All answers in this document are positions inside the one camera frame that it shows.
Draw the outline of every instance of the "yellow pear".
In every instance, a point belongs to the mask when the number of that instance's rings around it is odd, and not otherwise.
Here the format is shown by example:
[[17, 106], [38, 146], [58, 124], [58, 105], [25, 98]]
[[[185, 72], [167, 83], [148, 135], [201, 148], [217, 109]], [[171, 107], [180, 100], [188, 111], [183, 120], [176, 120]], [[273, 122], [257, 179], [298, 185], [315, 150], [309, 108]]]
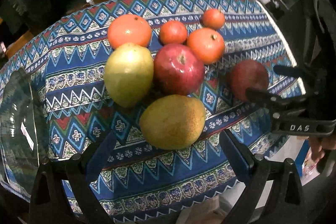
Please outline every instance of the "yellow pear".
[[139, 125], [144, 139], [167, 150], [192, 145], [203, 131], [205, 108], [196, 99], [169, 95], [153, 102], [141, 115]]
[[152, 86], [154, 64], [145, 47], [126, 43], [108, 58], [104, 70], [105, 87], [110, 97], [122, 107], [133, 107]]

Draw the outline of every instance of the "apple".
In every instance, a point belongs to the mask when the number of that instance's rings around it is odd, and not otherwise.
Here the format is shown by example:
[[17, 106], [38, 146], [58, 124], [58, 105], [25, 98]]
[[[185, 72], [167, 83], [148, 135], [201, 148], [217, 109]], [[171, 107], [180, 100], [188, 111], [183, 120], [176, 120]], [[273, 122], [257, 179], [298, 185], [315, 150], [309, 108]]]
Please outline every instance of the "apple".
[[181, 44], [162, 47], [154, 60], [154, 80], [166, 94], [188, 95], [204, 80], [204, 64]]
[[236, 64], [226, 80], [235, 97], [242, 102], [249, 101], [245, 94], [248, 88], [267, 90], [269, 84], [264, 65], [251, 59]]

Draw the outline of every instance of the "table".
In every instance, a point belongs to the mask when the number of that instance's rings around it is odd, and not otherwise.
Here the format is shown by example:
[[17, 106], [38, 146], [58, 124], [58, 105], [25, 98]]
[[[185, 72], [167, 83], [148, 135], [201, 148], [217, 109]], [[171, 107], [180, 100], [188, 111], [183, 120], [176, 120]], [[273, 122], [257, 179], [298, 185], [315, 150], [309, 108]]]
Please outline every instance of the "table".
[[[219, 30], [225, 39], [223, 58], [206, 66], [200, 89], [192, 94], [206, 108], [206, 123], [192, 146], [165, 151], [146, 143], [138, 119], [148, 102], [131, 113], [119, 111], [103, 82], [104, 65], [113, 51], [107, 28], [118, 16], [132, 13], [152, 27], [149, 49], [153, 57], [162, 47], [160, 26], [179, 20], [188, 33], [201, 28], [206, 9], [218, 8], [226, 16]], [[288, 139], [269, 133], [266, 109], [241, 103], [233, 97], [223, 76], [236, 63], [252, 58], [269, 73], [269, 91], [290, 97], [305, 93], [302, 81], [276, 75], [276, 64], [294, 66], [280, 30], [257, 2], [249, 0], [112, 0], [62, 18], [15, 54], [0, 71], [0, 100], [11, 73], [23, 67], [44, 102], [49, 132], [48, 156], [53, 160], [82, 153], [96, 138], [113, 130], [117, 144], [97, 181], [90, 187], [104, 209], [119, 221], [147, 219], [189, 207], [222, 193], [236, 184], [235, 175], [219, 146], [219, 133], [230, 127], [237, 139], [253, 153], [275, 153]], [[30, 193], [15, 180], [6, 164], [7, 189], [29, 200]], [[77, 215], [81, 215], [71, 187], [64, 190]]]

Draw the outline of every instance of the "blue patterned tablecloth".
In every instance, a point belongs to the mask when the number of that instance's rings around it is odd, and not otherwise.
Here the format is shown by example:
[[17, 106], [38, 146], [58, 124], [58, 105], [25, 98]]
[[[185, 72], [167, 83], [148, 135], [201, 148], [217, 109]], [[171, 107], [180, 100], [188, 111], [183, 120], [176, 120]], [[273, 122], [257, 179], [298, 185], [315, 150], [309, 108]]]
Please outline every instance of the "blue patterned tablecloth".
[[[160, 26], [169, 20], [186, 24], [188, 33], [201, 28], [199, 20], [209, 8], [218, 8], [226, 17], [219, 30], [226, 52], [219, 62], [206, 66], [206, 80], [192, 96], [204, 103], [207, 112], [204, 130], [192, 146], [164, 151], [145, 142], [138, 120], [149, 100], [132, 113], [114, 107], [103, 82], [104, 66], [113, 49], [107, 28], [127, 13], [144, 17], [152, 27], [149, 49], [152, 55], [162, 47]], [[236, 183], [224, 153], [219, 133], [227, 127], [253, 153], [270, 156], [287, 136], [269, 133], [266, 109], [235, 99], [221, 80], [243, 59], [262, 62], [269, 73], [269, 90], [283, 97], [300, 95], [299, 80], [276, 75], [276, 64], [295, 65], [295, 60], [271, 17], [249, 0], [112, 0], [68, 17], [35, 37], [2, 68], [0, 99], [11, 73], [23, 67], [31, 74], [33, 86], [44, 102], [48, 122], [49, 157], [67, 159], [82, 153], [90, 143], [111, 129], [117, 144], [98, 180], [90, 187], [104, 209], [119, 221], [146, 219], [202, 202]], [[3, 159], [9, 184], [6, 188], [29, 200]], [[64, 190], [73, 211], [81, 211], [70, 185]]]

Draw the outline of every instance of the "tangerine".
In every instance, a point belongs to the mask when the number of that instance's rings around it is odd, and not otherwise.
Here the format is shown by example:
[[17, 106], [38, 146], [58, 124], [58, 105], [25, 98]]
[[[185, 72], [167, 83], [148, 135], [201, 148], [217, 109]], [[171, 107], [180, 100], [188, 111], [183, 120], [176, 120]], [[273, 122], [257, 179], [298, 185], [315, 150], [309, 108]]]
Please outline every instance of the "tangerine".
[[186, 26], [179, 21], [169, 21], [162, 25], [159, 38], [166, 44], [183, 44], [188, 37]]
[[210, 28], [192, 32], [187, 39], [187, 46], [205, 65], [217, 62], [225, 50], [221, 34]]
[[202, 15], [202, 23], [205, 27], [218, 30], [225, 23], [225, 16], [218, 9], [209, 9]]
[[147, 47], [152, 39], [152, 29], [140, 16], [122, 15], [109, 26], [107, 38], [114, 49], [125, 43]]

